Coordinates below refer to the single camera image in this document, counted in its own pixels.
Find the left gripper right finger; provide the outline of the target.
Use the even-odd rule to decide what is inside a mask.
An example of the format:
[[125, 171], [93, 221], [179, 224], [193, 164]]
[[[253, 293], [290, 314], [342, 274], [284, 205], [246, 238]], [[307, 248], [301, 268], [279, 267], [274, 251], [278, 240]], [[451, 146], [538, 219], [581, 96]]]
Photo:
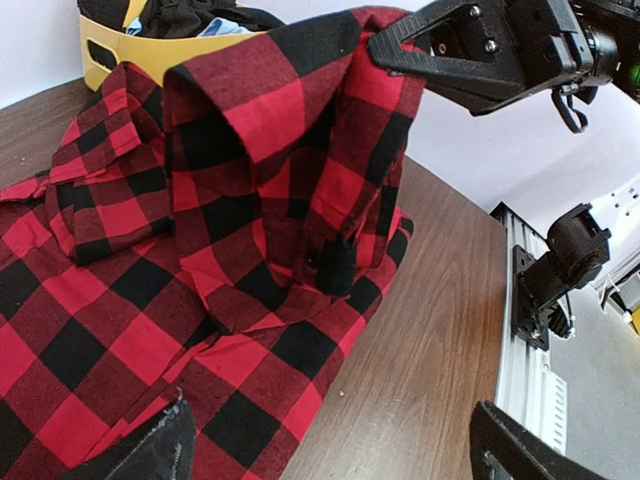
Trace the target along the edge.
[[599, 479], [560, 455], [490, 401], [478, 402], [469, 425], [473, 479], [491, 479], [499, 465], [512, 479]]

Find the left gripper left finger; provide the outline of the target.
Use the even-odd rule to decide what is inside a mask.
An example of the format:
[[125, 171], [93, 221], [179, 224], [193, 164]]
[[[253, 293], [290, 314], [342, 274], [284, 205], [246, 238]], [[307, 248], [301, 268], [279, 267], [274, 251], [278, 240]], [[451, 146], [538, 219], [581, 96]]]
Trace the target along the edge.
[[196, 423], [182, 389], [176, 398], [63, 480], [187, 480], [193, 475]]

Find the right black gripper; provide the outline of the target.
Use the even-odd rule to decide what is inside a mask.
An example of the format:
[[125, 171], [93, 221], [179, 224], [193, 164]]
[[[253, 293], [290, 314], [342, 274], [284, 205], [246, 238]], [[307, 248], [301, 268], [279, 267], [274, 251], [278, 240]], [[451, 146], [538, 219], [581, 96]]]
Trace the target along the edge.
[[[404, 45], [426, 35], [435, 56]], [[371, 55], [399, 55], [392, 71], [487, 115], [543, 90], [587, 97], [595, 54], [569, 1], [433, 1], [368, 42]]]

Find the red black plaid shirt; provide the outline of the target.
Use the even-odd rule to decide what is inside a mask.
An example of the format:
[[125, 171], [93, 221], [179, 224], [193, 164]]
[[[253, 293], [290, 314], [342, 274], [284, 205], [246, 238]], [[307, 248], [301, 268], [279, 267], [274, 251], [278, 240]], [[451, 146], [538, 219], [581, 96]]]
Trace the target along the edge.
[[388, 293], [424, 84], [391, 7], [169, 69], [125, 62], [49, 169], [1, 192], [1, 475], [56, 479], [176, 397], [197, 479], [277, 479]]

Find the yellow plastic bin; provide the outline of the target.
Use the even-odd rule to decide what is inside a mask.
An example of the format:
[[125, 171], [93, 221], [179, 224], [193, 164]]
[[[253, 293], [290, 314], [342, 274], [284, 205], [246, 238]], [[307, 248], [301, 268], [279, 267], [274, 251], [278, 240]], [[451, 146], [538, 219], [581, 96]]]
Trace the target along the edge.
[[131, 62], [161, 85], [164, 72], [195, 56], [225, 49], [260, 32], [182, 39], [131, 36], [79, 14], [82, 64], [86, 86], [96, 91], [121, 62]]

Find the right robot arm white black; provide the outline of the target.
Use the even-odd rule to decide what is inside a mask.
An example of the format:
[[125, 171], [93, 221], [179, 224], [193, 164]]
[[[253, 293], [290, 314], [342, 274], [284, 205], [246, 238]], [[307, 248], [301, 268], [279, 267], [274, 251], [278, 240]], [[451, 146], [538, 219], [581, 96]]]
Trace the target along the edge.
[[610, 231], [615, 271], [639, 246], [639, 5], [434, 1], [374, 34], [373, 63], [481, 118], [458, 152], [488, 169], [465, 192], [546, 233], [580, 203]]

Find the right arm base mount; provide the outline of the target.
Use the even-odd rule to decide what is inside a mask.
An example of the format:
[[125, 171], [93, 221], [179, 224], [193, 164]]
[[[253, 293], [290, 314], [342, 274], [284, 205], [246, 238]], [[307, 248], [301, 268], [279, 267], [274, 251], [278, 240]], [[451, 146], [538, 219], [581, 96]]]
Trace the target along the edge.
[[512, 335], [534, 349], [548, 352], [551, 333], [569, 339], [575, 331], [568, 298], [572, 287], [551, 251], [536, 259], [515, 245], [512, 260]]

